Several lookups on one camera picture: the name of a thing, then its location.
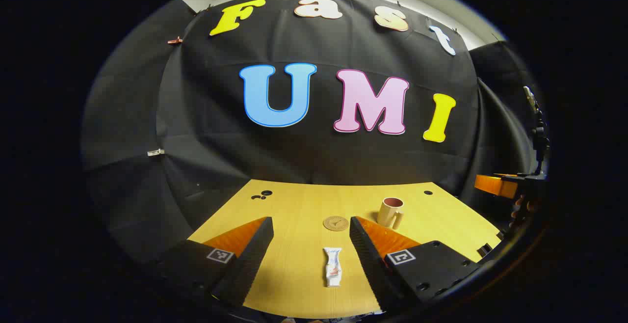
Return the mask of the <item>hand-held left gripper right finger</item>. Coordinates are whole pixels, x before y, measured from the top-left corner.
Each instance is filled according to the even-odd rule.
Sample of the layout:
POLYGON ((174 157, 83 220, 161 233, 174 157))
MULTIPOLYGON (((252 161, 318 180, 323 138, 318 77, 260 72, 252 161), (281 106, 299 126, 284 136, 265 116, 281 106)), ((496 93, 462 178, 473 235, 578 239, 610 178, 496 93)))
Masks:
POLYGON ((420 244, 360 216, 352 216, 349 234, 384 311, 429 307, 480 267, 442 241, 420 244))

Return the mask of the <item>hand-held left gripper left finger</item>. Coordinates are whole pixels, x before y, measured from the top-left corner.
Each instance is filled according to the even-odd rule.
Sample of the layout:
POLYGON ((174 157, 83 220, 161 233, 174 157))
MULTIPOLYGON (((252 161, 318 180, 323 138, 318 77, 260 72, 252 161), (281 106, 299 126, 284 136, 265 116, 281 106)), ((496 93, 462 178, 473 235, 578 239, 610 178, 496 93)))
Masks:
POLYGON ((157 258, 157 278, 202 304, 243 305, 273 240, 263 216, 204 242, 184 240, 157 258))

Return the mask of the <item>white toothpaste tube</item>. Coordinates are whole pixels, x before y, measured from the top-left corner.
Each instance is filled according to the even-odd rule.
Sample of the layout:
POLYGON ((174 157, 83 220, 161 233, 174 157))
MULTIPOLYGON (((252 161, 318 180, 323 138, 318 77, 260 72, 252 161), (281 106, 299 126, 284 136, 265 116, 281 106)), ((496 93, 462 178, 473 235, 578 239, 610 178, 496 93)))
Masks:
POLYGON ((342 268, 340 264, 339 247, 324 247, 323 251, 327 255, 327 264, 325 266, 325 278, 327 287, 338 287, 342 279, 342 268))

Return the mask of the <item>round cork coaster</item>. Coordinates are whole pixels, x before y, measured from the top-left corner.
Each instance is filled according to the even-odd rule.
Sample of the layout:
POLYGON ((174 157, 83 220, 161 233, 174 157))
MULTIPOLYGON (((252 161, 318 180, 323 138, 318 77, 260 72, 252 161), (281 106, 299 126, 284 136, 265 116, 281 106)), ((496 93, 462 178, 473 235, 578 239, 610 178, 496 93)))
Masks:
POLYGON ((323 226, 330 231, 344 231, 349 227, 349 220, 343 216, 328 216, 323 220, 323 226))

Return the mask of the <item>beige cup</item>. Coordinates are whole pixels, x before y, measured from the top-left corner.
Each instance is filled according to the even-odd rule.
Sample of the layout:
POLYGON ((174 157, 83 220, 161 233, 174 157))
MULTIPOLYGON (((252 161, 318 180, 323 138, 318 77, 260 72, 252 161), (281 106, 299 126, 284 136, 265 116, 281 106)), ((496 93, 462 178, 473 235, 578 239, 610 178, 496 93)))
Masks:
POLYGON ((404 201, 389 196, 383 199, 376 222, 384 227, 397 230, 401 225, 404 214, 404 201))

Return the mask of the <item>wooden desktop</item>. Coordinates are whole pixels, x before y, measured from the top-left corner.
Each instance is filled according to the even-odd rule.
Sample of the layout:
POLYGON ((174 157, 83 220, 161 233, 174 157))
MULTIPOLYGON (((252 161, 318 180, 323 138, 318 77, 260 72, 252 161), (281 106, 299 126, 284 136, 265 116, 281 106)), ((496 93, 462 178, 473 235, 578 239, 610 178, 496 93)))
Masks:
POLYGON ((251 180, 190 239, 204 242, 263 216, 273 219, 274 237, 244 307, 276 316, 321 319, 379 310, 348 230, 330 231, 328 216, 375 221, 386 197, 404 201, 398 232, 419 243, 439 240, 480 260, 482 245, 500 242, 498 229, 433 183, 403 185, 310 185, 251 180), (339 247, 342 279, 327 287, 324 247, 339 247))

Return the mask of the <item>black backdrop cloth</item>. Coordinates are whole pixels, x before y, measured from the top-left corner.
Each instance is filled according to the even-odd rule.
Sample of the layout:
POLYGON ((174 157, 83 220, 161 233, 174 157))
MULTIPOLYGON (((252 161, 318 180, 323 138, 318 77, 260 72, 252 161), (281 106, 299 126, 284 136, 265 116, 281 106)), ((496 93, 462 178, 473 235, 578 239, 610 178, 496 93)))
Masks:
POLYGON ((531 173, 523 86, 543 95, 515 48, 469 50, 406 7, 395 31, 377 7, 397 8, 172 0, 139 24, 94 79, 80 139, 95 211, 126 253, 153 260, 253 179, 433 182, 488 214, 476 175, 531 173))

